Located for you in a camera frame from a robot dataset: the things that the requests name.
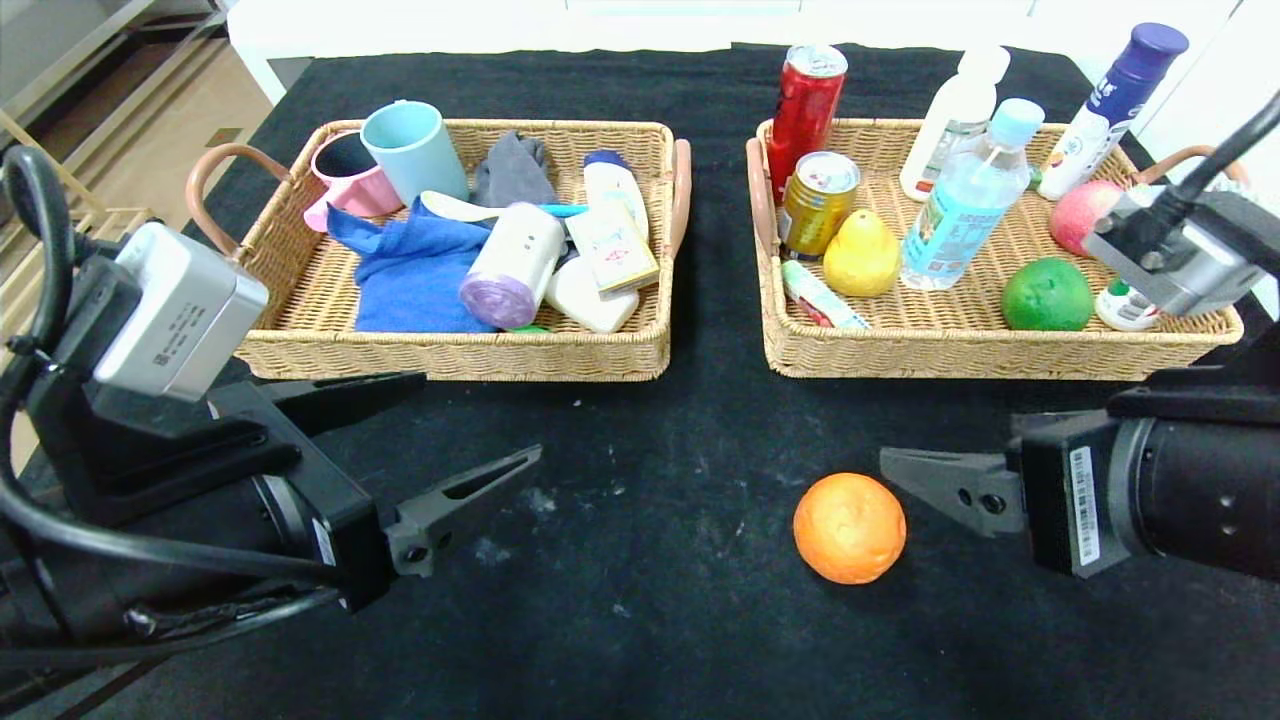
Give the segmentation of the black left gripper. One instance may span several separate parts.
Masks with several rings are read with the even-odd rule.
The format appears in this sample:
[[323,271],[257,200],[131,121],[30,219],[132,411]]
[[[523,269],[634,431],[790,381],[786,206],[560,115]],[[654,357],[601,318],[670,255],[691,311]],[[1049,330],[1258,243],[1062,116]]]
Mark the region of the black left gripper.
[[372,496],[314,439],[384,413],[426,383],[424,374],[407,372],[241,382],[211,392],[209,416],[187,427],[109,416],[102,433],[106,525],[298,559],[338,575],[320,582],[279,570],[251,577],[224,562],[211,570],[142,562],[125,575],[131,624],[152,633],[275,609],[328,589],[360,610],[387,592],[392,565],[401,577],[429,578],[436,560],[462,548],[524,492],[529,482],[521,474],[540,461],[543,446],[439,480],[397,503],[383,533]]

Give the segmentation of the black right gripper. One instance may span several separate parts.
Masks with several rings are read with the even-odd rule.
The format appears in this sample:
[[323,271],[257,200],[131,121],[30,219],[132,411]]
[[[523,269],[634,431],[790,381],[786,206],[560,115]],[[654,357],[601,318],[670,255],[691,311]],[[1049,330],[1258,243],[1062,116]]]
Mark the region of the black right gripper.
[[1103,410],[1016,415],[1004,454],[883,447],[884,479],[986,538],[1088,579],[1165,556],[1277,579],[1277,428]]

